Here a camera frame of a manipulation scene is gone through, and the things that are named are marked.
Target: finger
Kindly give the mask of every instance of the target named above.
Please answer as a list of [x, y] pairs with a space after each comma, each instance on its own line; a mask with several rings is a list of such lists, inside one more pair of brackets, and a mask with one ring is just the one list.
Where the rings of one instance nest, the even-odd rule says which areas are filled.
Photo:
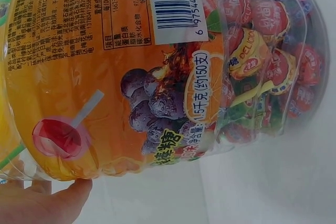
[[25, 186], [23, 180], [13, 180], [13, 179], [7, 180], [6, 185], [15, 186], [18, 188], [24, 188]]
[[51, 194], [51, 181], [34, 180], [31, 184], [32, 184], [31, 187], [27, 188], [28, 190], [46, 195]]
[[92, 180], [78, 179], [68, 189], [52, 195], [59, 223], [73, 223], [78, 218], [91, 190]]

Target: grape illustration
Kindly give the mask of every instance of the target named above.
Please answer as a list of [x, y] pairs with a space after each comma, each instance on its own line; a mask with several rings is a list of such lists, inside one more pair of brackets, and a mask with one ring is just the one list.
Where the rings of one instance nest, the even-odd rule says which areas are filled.
[[148, 130], [147, 139], [153, 143], [160, 143], [160, 137], [165, 129], [174, 130], [174, 122], [167, 118], [160, 118]]
[[149, 107], [157, 118], [177, 120], [185, 117], [183, 109], [184, 93], [174, 89], [155, 92], [149, 100]]
[[190, 133], [190, 128], [194, 127], [196, 124], [193, 123], [192, 121], [187, 121], [185, 122], [182, 127], [180, 128], [180, 134], [183, 135], [183, 140], [181, 142], [181, 145], [185, 146], [188, 145], [188, 140], [190, 139], [190, 136], [193, 135]]
[[144, 79], [144, 83], [143, 83], [143, 87], [145, 89], [145, 92], [148, 96], [151, 96], [154, 91], [156, 90], [156, 87], [159, 85], [159, 81], [158, 79], [153, 75], [153, 73], [155, 71], [159, 71], [161, 68], [160, 67], [156, 67], [151, 69], [145, 79]]
[[159, 144], [153, 143], [149, 140], [146, 140], [143, 143], [143, 146], [141, 148], [141, 153], [142, 155], [148, 155], [148, 154], [154, 154], [156, 153], [156, 148], [158, 147]]
[[143, 87], [136, 89], [130, 98], [131, 109], [133, 110], [140, 102], [149, 101], [148, 95], [145, 93]]
[[121, 93], [126, 98], [130, 98], [136, 89], [143, 86], [146, 74], [147, 71], [140, 68], [128, 71], [121, 79]]
[[157, 118], [151, 113], [148, 106], [148, 101], [142, 101], [135, 106], [129, 117], [130, 126], [137, 132], [148, 131], [156, 120]]

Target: nutrition facts table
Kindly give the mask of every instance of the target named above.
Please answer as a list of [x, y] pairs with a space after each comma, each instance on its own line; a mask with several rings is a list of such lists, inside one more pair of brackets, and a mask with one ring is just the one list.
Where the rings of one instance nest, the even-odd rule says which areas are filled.
[[147, 0], [94, 0], [104, 50], [152, 44]]

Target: product label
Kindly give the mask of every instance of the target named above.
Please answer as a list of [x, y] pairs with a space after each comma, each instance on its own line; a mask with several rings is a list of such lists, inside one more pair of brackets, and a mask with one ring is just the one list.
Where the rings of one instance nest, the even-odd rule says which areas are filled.
[[[12, 1], [8, 102], [49, 176], [121, 176], [210, 148], [224, 48], [219, 16], [204, 18], [209, 0]], [[182, 10], [192, 26], [163, 21]]]

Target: white surface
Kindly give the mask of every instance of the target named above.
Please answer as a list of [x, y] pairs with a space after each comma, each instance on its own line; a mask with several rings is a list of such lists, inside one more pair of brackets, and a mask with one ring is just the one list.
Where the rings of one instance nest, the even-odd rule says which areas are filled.
[[211, 224], [336, 223], [336, 1], [316, 1], [332, 61], [322, 105], [305, 131], [201, 161]]
[[[54, 191], [70, 183], [55, 182]], [[94, 180], [75, 224], [208, 224], [197, 162]]]

